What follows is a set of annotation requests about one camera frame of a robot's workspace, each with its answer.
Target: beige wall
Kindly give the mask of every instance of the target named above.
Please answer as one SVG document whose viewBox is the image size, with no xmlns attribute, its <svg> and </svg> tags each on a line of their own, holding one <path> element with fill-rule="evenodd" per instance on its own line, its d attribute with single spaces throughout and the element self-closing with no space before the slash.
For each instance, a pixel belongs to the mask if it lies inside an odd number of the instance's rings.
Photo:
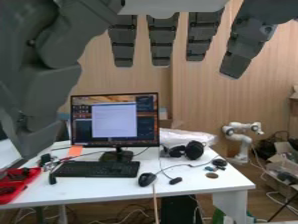
<svg viewBox="0 0 298 224">
<path fill-rule="evenodd" d="M 218 34 L 201 63 L 185 61 L 188 14 L 181 16 L 173 54 L 173 116 L 185 121 L 187 129 L 208 131 L 221 137 L 221 127 L 230 121 L 261 121 L 266 136 L 288 129 L 288 97 L 292 85 L 298 82 L 297 22 L 278 27 L 240 80 L 220 74 L 230 25 L 241 2 L 233 0 L 226 5 Z"/>
<path fill-rule="evenodd" d="M 108 33 L 96 37 L 87 46 L 80 63 L 83 74 L 72 94 L 109 94 L 160 92 L 160 104 L 172 108 L 172 79 L 169 68 L 152 66 L 149 34 L 145 16 L 139 18 L 135 65 L 115 67 Z M 69 101 L 62 107 L 69 112 Z"/>
<path fill-rule="evenodd" d="M 151 60 L 148 25 L 139 19 L 135 66 L 115 67 L 108 35 L 95 38 L 80 59 L 83 76 L 72 94 L 159 91 L 161 105 L 173 110 L 184 128 L 221 135 L 229 121 L 261 121 L 266 136 L 290 129 L 298 135 L 298 119 L 289 118 L 288 97 L 298 83 L 298 22 L 281 25 L 240 80 L 220 74 L 230 25 L 241 0 L 225 9 L 218 34 L 203 62 L 187 62 L 188 14 L 180 17 L 171 68 L 155 68 Z M 67 104 L 62 110 L 69 111 Z M 228 144 L 220 145 L 225 152 Z"/>
</svg>

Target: computer monitor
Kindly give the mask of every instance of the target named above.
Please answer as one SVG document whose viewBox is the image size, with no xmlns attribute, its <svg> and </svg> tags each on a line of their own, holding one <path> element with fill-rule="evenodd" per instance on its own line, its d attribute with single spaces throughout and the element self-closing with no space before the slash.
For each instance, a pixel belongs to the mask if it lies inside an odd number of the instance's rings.
<svg viewBox="0 0 298 224">
<path fill-rule="evenodd" d="M 121 147 L 160 145 L 159 93 L 71 97 L 72 145 L 115 147 L 101 160 L 131 160 Z"/>
</svg>

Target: black headphones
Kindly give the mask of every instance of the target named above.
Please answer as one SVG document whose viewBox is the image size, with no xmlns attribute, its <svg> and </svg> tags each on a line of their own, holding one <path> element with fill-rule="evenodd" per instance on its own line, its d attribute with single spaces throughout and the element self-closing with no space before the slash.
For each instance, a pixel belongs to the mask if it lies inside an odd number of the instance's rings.
<svg viewBox="0 0 298 224">
<path fill-rule="evenodd" d="M 189 160 L 197 160 L 204 154 L 204 143 L 191 141 L 187 146 L 180 145 L 173 148 L 167 148 L 161 151 L 161 157 L 180 158 L 185 156 Z"/>
</svg>

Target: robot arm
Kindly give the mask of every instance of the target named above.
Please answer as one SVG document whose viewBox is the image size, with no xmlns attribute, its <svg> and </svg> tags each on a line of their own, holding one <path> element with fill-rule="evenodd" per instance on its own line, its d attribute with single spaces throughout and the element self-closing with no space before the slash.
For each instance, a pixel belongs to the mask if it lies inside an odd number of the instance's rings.
<svg viewBox="0 0 298 224">
<path fill-rule="evenodd" d="M 240 153 L 236 155 L 234 159 L 230 159 L 230 162 L 236 162 L 238 164 L 248 163 L 249 161 L 248 154 L 253 139 L 244 134 L 238 134 L 237 131 L 245 132 L 248 130 L 253 131 L 257 135 L 264 135 L 261 122 L 254 122 L 252 124 L 230 122 L 228 126 L 222 127 L 226 139 L 241 142 Z"/>
<path fill-rule="evenodd" d="M 145 13 L 153 64 L 167 66 L 177 12 L 187 11 L 187 59 L 201 61 L 228 1 L 0 0 L 0 121 L 24 158 L 35 156 L 55 141 L 60 128 L 58 110 L 79 81 L 77 59 L 89 40 L 116 24 L 109 29 L 116 65 L 132 66 L 136 16 Z M 276 25 L 296 18 L 297 9 L 297 0 L 245 0 L 232 27 L 224 74 L 241 76 Z"/>
<path fill-rule="evenodd" d="M 108 0 L 0 0 L 0 119 L 24 158 L 55 141 L 77 59 L 121 8 Z"/>
</svg>

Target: desk leg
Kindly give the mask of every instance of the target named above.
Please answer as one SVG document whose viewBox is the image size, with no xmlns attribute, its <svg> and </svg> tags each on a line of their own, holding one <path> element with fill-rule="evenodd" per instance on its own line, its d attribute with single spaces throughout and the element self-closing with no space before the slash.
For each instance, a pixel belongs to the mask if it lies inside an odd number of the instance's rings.
<svg viewBox="0 0 298 224">
<path fill-rule="evenodd" d="M 59 224 L 68 224 L 67 206 L 59 206 Z"/>
<path fill-rule="evenodd" d="M 46 218 L 44 218 L 44 207 L 36 207 L 36 223 L 38 224 L 47 224 Z"/>
<path fill-rule="evenodd" d="M 213 205 L 234 219 L 237 224 L 246 224 L 248 191 L 214 193 Z"/>
</svg>

